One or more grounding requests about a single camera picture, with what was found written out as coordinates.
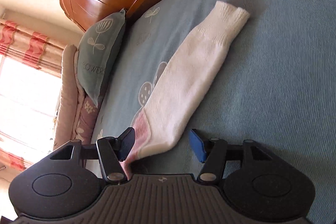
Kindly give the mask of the pink and cream sweater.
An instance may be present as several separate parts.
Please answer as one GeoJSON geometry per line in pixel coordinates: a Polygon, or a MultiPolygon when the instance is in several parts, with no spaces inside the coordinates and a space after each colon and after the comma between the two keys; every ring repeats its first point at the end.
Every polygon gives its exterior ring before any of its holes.
{"type": "Polygon", "coordinates": [[[249,17],[248,11],[217,1],[189,32],[134,119],[135,144],[121,163],[127,178],[132,176],[132,162],[164,153],[178,143],[249,17]]]}

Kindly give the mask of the folded pink floral quilt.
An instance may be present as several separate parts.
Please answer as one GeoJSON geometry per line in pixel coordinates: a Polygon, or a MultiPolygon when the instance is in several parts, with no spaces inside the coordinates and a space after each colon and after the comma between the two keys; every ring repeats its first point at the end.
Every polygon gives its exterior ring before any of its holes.
{"type": "Polygon", "coordinates": [[[77,78],[79,51],[67,45],[62,55],[62,88],[56,116],[53,149],[74,139],[89,144],[98,116],[98,108],[85,93],[77,78]]]}

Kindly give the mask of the teal floral bed sheet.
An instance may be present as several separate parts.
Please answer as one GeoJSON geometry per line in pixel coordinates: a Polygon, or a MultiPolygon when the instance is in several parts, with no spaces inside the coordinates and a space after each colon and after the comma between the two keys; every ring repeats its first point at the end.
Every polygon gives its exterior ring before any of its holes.
{"type": "Polygon", "coordinates": [[[263,143],[314,183],[309,219],[335,223],[335,0],[160,1],[123,37],[92,140],[130,126],[163,63],[217,1],[250,18],[187,128],[263,143]]]}

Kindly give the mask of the left striped curtain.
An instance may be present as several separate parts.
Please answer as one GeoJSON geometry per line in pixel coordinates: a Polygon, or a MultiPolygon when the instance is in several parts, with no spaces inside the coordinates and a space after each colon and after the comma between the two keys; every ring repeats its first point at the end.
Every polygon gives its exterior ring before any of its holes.
{"type": "Polygon", "coordinates": [[[9,166],[10,168],[24,171],[30,166],[33,165],[30,161],[27,161],[25,158],[14,155],[7,151],[0,149],[0,160],[5,166],[9,166]]]}

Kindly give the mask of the striped curtain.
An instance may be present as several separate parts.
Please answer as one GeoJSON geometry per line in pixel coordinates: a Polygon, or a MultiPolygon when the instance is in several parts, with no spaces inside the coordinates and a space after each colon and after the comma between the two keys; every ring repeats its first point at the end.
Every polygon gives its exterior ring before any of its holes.
{"type": "Polygon", "coordinates": [[[24,171],[30,166],[33,165],[30,161],[27,161],[25,158],[14,155],[7,151],[0,149],[0,160],[5,166],[9,166],[10,168],[24,171]]]}
{"type": "Polygon", "coordinates": [[[66,43],[1,19],[1,56],[10,57],[36,70],[60,77],[66,43]]]}

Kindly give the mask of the teal flowers pillow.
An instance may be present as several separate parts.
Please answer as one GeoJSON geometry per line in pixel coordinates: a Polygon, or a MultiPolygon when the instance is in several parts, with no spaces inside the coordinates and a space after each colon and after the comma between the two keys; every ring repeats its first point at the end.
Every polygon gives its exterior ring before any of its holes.
{"type": "Polygon", "coordinates": [[[95,106],[101,102],[103,86],[120,49],[125,32],[125,14],[122,9],[108,15],[88,28],[80,40],[77,76],[95,106]]]}

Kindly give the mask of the right striped curtain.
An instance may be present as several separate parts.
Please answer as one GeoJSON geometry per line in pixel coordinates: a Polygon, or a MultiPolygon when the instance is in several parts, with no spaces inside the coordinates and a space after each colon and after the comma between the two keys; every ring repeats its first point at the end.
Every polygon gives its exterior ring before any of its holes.
{"type": "Polygon", "coordinates": [[[1,56],[10,57],[36,70],[60,77],[66,43],[1,19],[1,56]]]}

